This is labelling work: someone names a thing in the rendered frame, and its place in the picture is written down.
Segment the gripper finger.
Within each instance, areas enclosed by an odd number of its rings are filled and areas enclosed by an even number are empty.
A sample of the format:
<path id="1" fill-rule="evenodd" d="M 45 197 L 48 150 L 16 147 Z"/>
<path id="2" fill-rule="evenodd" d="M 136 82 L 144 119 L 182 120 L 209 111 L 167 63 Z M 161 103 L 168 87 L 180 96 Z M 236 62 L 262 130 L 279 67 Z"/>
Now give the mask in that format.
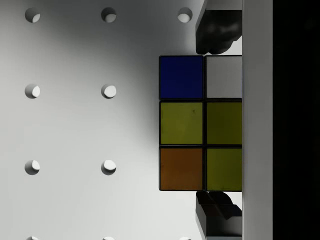
<path id="1" fill-rule="evenodd" d="M 243 32 L 243 0 L 204 0 L 195 25 L 198 55 L 226 52 Z"/>
<path id="2" fill-rule="evenodd" d="M 202 240 L 242 240 L 242 210 L 221 191 L 198 191 L 196 222 Z"/>

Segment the puzzle cube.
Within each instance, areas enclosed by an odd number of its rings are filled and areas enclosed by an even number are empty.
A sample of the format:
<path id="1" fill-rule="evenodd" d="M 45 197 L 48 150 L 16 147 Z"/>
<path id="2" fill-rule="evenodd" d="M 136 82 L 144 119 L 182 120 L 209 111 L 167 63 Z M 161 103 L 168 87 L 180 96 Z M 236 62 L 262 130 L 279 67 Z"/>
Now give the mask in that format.
<path id="1" fill-rule="evenodd" d="M 242 57 L 159 57 L 159 189 L 242 191 Z"/>

